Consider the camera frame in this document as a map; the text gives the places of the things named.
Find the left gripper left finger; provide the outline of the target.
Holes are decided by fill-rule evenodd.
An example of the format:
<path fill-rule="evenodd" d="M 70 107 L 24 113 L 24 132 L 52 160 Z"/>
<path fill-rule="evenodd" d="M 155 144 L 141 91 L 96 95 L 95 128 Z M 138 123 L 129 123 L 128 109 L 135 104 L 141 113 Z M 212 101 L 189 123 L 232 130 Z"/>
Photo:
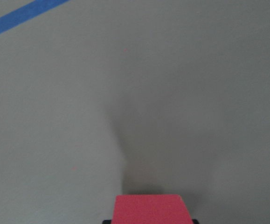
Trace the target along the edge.
<path fill-rule="evenodd" d="M 103 220 L 102 224 L 111 224 L 112 220 Z"/>

